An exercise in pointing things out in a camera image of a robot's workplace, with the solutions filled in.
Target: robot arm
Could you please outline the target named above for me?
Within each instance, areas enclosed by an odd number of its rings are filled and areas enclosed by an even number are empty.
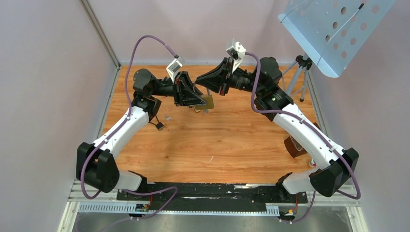
[[[176,72],[182,66],[180,59],[171,62],[168,70]],[[146,69],[138,70],[134,75],[134,95],[131,102],[131,114],[128,118],[128,110],[123,117],[103,136],[93,143],[82,143],[77,149],[76,178],[80,179],[83,165],[95,149],[97,144],[102,146],[93,154],[88,163],[84,175],[84,182],[102,192],[110,192],[113,189],[127,189],[140,193],[146,192],[146,177],[134,173],[119,170],[115,159],[125,144],[146,124],[155,118],[161,101],[154,98],[157,96],[174,97],[176,106],[206,105],[207,102],[201,96],[200,90],[194,87],[187,72],[172,73],[172,76],[157,79]],[[162,130],[162,123],[156,125]]]
[[[204,86],[220,95],[228,93],[229,88],[252,92],[256,69],[250,73],[234,68],[235,57],[224,58],[222,63],[212,71],[197,78],[196,84]],[[278,86],[282,73],[272,57],[262,58],[260,79],[257,86],[254,104],[258,110],[282,110],[300,116],[305,122],[313,125],[300,111],[291,97]],[[358,154],[353,149],[344,150],[323,133],[321,135],[333,146],[331,149],[308,126],[286,114],[263,114],[270,121],[284,128],[314,158],[315,169],[304,173],[289,173],[278,181],[288,193],[316,190],[326,197],[332,196],[349,178],[349,172],[333,151],[343,154],[352,170],[355,169]]]

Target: wooden tabletop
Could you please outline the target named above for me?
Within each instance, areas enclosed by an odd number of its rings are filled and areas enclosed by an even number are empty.
[[[194,81],[215,66],[184,66]],[[132,76],[141,68],[164,78],[165,66],[132,66],[128,80],[132,96]],[[253,67],[241,67],[253,70]],[[117,83],[104,132],[108,131],[128,108],[124,91],[123,66]],[[285,79],[291,79],[296,69]],[[295,90],[303,84],[299,78]],[[158,131],[148,124],[127,143],[117,158],[120,169],[140,173],[148,181],[212,183],[276,183],[289,172],[309,169],[308,154],[292,158],[283,140],[288,133],[265,116],[252,111],[250,93],[230,89],[226,96],[213,94],[215,109],[208,114],[195,113],[188,107],[176,107],[171,97],[162,101],[157,114],[165,128]],[[304,102],[300,93],[294,97],[302,112],[315,122],[315,112],[307,90]]]

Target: small object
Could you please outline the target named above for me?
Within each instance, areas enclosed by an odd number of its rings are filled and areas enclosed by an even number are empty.
[[[159,122],[157,125],[155,125],[155,127],[156,127],[159,131],[161,131],[162,129],[165,128],[164,124],[161,123],[161,122]]]
[[[165,119],[167,120],[167,123],[169,122],[169,120],[171,120],[172,118],[169,117],[168,115],[165,115]]]
[[[210,110],[215,108],[214,106],[214,100],[212,99],[212,95],[202,95],[201,96],[202,99],[205,100],[206,105],[196,105],[194,106],[195,110]]]
[[[315,167],[316,167],[316,162],[315,162],[314,159],[311,159],[311,160],[310,160],[309,166],[312,167],[312,168],[315,168]]]

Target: brown block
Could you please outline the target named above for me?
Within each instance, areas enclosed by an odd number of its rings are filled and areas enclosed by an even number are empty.
[[[318,129],[319,125],[314,122],[313,123]],[[307,151],[292,137],[289,136],[285,141],[283,141],[285,144],[286,149],[288,150],[289,154],[293,157],[299,157],[301,155],[304,155],[307,153]]]

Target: purple cable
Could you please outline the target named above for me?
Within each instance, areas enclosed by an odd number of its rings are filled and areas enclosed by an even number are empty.
[[[259,58],[258,58],[255,54],[250,53],[250,52],[246,52],[245,54],[248,55],[248,56],[254,57],[255,60],[256,60],[256,62],[257,62],[255,82],[254,82],[254,84],[253,84],[252,96],[251,96],[251,98],[250,98],[250,104],[251,104],[252,110],[254,110],[255,112],[260,113],[260,114],[271,114],[271,113],[273,113],[273,114],[286,114],[286,115],[290,115],[290,116],[296,118],[297,120],[302,121],[303,124],[305,124],[307,127],[309,127],[313,132],[315,132],[315,134],[317,134],[317,136],[319,136],[320,139],[322,139],[322,141],[326,144],[326,146],[328,146],[329,148],[332,148],[332,145],[330,144],[330,142],[328,142],[328,141],[323,137],[323,135],[317,130],[317,128],[315,128],[314,126],[310,125],[310,124],[307,123],[305,120],[302,120],[302,118],[299,117],[298,115],[295,115],[295,114],[292,114],[292,113],[290,113],[290,112],[283,111],[283,110],[258,110],[258,109],[256,109],[255,104],[254,104],[254,100],[255,100],[255,95],[256,95],[256,88],[258,87],[258,82],[259,82],[259,72],[261,71],[261,62],[259,61]],[[347,197],[350,197],[350,198],[352,198],[352,199],[355,199],[355,200],[360,199],[360,197],[361,197],[361,192],[360,192],[359,185],[358,185],[358,183],[357,183],[356,177],[355,177],[355,175],[354,175],[354,173],[353,173],[353,170],[351,169],[351,167],[350,167],[350,165],[347,163],[347,161],[342,157],[342,155],[339,154],[338,151],[334,150],[333,152],[334,152],[334,153],[337,155],[337,157],[343,162],[343,164],[346,166],[347,170],[349,171],[349,174],[350,174],[350,176],[351,176],[351,179],[353,180],[354,186],[356,187],[357,196],[351,196],[351,195],[349,195],[349,194],[347,194],[347,193],[345,193],[345,192],[342,192],[342,191],[340,191],[340,190],[337,190],[337,192],[340,193],[340,194],[342,194],[342,195],[345,195],[345,196],[347,196]]]
[[[313,192],[312,201],[310,202],[309,208],[307,209],[305,215],[303,215],[303,217],[299,218],[298,220],[293,220],[292,224],[303,221],[309,215],[309,213],[312,211],[313,202],[315,201],[315,197],[316,197],[316,191]],[[291,221],[288,221],[288,220],[282,220],[282,221],[285,221],[288,224],[290,224],[290,222],[291,222]]]
[[[135,55],[135,51],[137,50],[137,47],[139,45],[139,43],[145,39],[145,38],[152,38],[158,42],[160,42],[162,45],[165,46],[165,48],[171,53],[172,56],[176,57],[177,54],[164,42],[162,41],[160,38],[153,36],[153,35],[144,35],[143,37],[141,37],[137,43],[135,44],[134,50],[132,51],[131,54],[131,61],[130,64],[128,65],[128,69],[127,69],[127,73],[125,74],[125,84],[124,84],[124,88],[125,88],[125,95],[127,96],[127,101],[128,101],[128,113],[127,113],[127,117],[129,117],[131,115],[131,99],[130,99],[130,95],[128,94],[128,76],[130,74],[130,70],[131,70],[131,66],[132,66],[132,61],[134,60],[134,55]],[[113,137],[115,135],[115,133],[117,133],[124,125],[125,123],[127,123],[127,118],[124,119],[124,121],[121,122],[121,124],[115,129],[113,130],[113,132],[111,134],[109,134],[106,138],[106,140],[109,140],[111,137]],[[90,153],[90,155],[87,157],[86,161],[84,162],[83,168],[81,169],[81,174],[80,174],[80,185],[81,185],[81,191],[83,192],[84,196],[87,199],[94,199],[96,198],[99,194],[100,194],[100,190],[94,195],[94,196],[90,196],[87,194],[86,191],[86,187],[85,187],[85,183],[84,183],[84,175],[86,172],[86,167],[88,165],[88,163],[90,162],[90,160],[92,159],[93,155],[95,154],[95,152],[100,149],[100,147],[105,143],[105,140],[102,141],[100,144],[98,144]]]
[[[176,192],[178,191],[178,188],[175,187],[175,186],[172,186],[172,187],[169,187],[169,188],[164,188],[163,190],[159,190],[159,191],[155,191],[155,192],[149,192],[149,193],[138,193],[138,192],[132,192],[132,191],[129,191],[129,190],[123,190],[126,193],[134,194],[134,195],[137,195],[137,196],[150,196],[150,195],[162,193],[162,192],[165,192],[165,191],[168,191],[168,190],[171,190],[171,189],[175,189],[172,196],[167,200],[167,202],[164,205],[161,206],[161,208],[159,208],[154,213],[152,213],[148,216],[145,216],[145,217],[131,217],[131,218],[126,217],[124,219],[118,220],[118,221],[114,222],[113,224],[99,230],[98,232],[103,232],[103,231],[107,230],[108,228],[111,228],[111,227],[113,227],[117,224],[120,224],[120,223],[124,222],[124,221],[129,221],[130,219],[142,220],[142,219],[148,219],[148,218],[151,218],[151,217],[155,216],[157,213],[159,213],[161,210],[163,210],[167,206],[167,204],[174,198],[174,196],[176,195]]]

